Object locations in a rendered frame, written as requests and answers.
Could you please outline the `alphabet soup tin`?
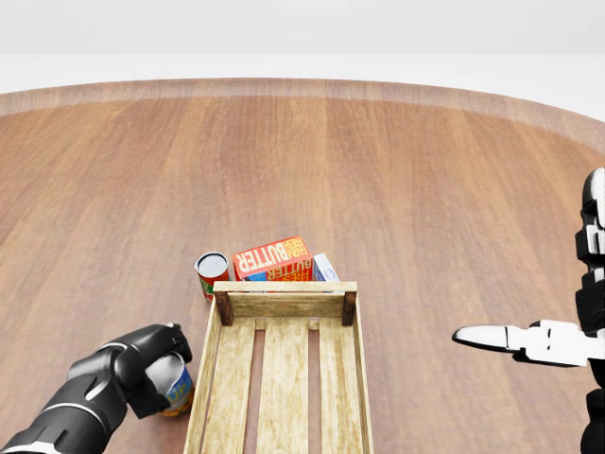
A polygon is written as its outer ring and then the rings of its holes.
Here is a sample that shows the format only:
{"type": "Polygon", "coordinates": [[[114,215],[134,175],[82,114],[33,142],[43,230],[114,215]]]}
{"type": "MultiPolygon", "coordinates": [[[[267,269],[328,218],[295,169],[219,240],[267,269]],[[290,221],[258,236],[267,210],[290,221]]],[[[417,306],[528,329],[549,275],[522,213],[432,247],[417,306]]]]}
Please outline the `alphabet soup tin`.
{"type": "Polygon", "coordinates": [[[162,416],[179,416],[187,412],[194,396],[194,385],[183,357],[170,353],[146,368],[146,375],[169,406],[160,411],[162,416]]]}

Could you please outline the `wooden slat tray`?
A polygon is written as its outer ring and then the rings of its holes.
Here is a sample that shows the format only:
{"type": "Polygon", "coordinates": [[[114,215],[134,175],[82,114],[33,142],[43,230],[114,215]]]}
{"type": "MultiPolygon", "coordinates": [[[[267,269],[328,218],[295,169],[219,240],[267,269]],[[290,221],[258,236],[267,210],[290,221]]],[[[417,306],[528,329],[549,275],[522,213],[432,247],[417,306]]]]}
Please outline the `wooden slat tray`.
{"type": "Polygon", "coordinates": [[[355,282],[215,286],[182,454],[243,454],[255,334],[265,334],[257,454],[309,450],[309,334],[318,332],[322,454],[373,454],[355,282]]]}

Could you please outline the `red tin with dark lid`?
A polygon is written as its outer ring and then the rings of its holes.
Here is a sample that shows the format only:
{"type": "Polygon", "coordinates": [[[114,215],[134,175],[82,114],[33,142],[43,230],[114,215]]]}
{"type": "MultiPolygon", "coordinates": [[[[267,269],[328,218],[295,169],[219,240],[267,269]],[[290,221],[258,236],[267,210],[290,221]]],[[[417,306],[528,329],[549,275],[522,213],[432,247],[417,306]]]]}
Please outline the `red tin with dark lid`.
{"type": "Polygon", "coordinates": [[[229,281],[229,261],[220,252],[208,252],[203,254],[194,263],[204,298],[211,303],[214,298],[215,282],[229,281]]]}

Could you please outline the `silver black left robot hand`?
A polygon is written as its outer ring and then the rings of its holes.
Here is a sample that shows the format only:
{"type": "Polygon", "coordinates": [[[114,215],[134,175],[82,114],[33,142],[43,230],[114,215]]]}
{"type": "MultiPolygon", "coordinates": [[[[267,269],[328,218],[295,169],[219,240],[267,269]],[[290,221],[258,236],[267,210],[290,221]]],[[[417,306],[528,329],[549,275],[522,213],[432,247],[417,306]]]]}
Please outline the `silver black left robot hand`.
{"type": "Polygon", "coordinates": [[[85,392],[87,399],[102,393],[116,393],[142,419],[169,406],[147,377],[146,368],[170,353],[180,354],[185,365],[192,359],[181,326],[152,324],[105,343],[92,355],[74,363],[68,376],[97,375],[93,387],[85,392]]]}

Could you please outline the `white and blue box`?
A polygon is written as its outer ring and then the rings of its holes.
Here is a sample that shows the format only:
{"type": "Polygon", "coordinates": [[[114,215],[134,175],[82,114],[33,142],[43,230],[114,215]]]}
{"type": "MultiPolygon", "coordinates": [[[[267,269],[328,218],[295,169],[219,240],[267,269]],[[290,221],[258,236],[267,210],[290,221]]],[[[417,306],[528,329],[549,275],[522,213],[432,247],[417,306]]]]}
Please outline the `white and blue box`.
{"type": "Polygon", "coordinates": [[[313,256],[314,269],[313,275],[316,281],[321,282],[339,282],[340,279],[325,253],[319,253],[313,256]]]}

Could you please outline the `red orange butter box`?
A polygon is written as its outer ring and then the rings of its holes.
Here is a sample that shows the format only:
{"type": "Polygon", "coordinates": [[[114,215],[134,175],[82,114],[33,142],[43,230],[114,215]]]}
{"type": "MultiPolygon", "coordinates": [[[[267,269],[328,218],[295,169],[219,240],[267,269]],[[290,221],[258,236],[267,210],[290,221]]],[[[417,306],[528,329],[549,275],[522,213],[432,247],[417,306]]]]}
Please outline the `red orange butter box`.
{"type": "Polygon", "coordinates": [[[236,281],[311,281],[313,269],[313,255],[301,236],[273,241],[233,255],[236,281]]]}

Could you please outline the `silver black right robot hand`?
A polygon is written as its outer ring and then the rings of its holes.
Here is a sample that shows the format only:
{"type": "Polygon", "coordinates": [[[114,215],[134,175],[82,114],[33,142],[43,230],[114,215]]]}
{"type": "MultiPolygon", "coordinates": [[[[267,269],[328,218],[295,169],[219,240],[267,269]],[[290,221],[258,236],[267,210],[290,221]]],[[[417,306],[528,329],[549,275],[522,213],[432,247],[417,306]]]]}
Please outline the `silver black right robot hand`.
{"type": "Polygon", "coordinates": [[[605,167],[586,178],[580,216],[576,250],[587,272],[575,295],[578,324],[540,320],[527,328],[469,325],[457,329],[452,340],[511,354],[518,362],[590,366],[598,388],[586,395],[589,423],[581,436],[580,454],[605,454],[605,167]]]}

